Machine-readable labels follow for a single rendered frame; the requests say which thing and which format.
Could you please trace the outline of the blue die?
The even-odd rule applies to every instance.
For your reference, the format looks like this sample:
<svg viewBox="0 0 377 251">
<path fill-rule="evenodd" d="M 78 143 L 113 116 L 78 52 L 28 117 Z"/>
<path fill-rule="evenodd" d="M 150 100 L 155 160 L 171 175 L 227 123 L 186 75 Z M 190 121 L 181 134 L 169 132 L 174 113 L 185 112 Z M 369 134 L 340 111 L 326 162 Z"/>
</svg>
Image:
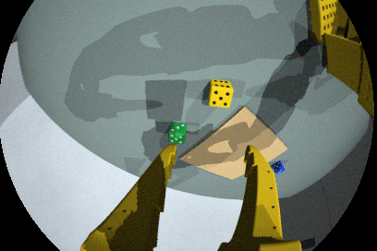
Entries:
<svg viewBox="0 0 377 251">
<path fill-rule="evenodd" d="M 285 166 L 281 161 L 278 161 L 277 163 L 273 164 L 274 172 L 279 174 L 285 170 Z"/>
</svg>

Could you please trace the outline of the beige mat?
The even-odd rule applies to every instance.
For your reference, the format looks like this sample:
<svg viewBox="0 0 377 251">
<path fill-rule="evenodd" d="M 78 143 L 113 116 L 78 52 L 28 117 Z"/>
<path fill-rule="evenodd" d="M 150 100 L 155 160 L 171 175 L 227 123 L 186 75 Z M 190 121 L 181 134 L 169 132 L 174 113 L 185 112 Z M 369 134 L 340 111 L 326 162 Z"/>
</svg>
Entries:
<svg viewBox="0 0 377 251">
<path fill-rule="evenodd" d="M 286 145 L 243 105 L 180 160 L 233 180 L 245 174 L 248 145 L 256 147 L 267 162 L 287 150 Z"/>
</svg>

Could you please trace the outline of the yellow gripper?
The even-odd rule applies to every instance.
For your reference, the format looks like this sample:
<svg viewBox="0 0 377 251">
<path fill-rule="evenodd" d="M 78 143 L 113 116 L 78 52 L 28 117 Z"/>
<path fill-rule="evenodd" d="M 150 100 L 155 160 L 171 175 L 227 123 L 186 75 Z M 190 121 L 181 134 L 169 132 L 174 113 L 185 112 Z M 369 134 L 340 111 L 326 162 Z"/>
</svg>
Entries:
<svg viewBox="0 0 377 251">
<path fill-rule="evenodd" d="M 217 251 L 302 251 L 299 240 L 283 239 L 276 182 L 269 163 L 251 145 L 246 148 L 244 162 L 247 183 L 237 227 L 230 242 L 222 242 Z M 80 251 L 153 251 L 172 164 L 176 164 L 173 144 L 161 151 L 89 234 Z"/>
</svg>

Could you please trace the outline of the green die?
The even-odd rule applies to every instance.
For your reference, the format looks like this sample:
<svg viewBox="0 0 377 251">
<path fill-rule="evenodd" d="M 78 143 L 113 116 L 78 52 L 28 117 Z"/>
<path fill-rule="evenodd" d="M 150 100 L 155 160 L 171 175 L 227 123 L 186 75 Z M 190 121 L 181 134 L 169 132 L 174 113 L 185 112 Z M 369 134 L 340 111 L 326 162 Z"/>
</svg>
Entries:
<svg viewBox="0 0 377 251">
<path fill-rule="evenodd" d="M 184 145 L 187 134 L 187 124 L 172 122 L 168 131 L 169 142 Z"/>
</svg>

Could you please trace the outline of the yellow die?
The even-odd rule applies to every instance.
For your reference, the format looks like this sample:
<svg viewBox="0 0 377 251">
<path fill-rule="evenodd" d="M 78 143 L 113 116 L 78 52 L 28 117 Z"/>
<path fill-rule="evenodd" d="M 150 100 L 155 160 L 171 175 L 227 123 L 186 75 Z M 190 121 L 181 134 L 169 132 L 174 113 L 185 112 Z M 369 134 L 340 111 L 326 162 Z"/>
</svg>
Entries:
<svg viewBox="0 0 377 251">
<path fill-rule="evenodd" d="M 233 91 L 229 81 L 211 79 L 209 106 L 229 108 Z"/>
</svg>

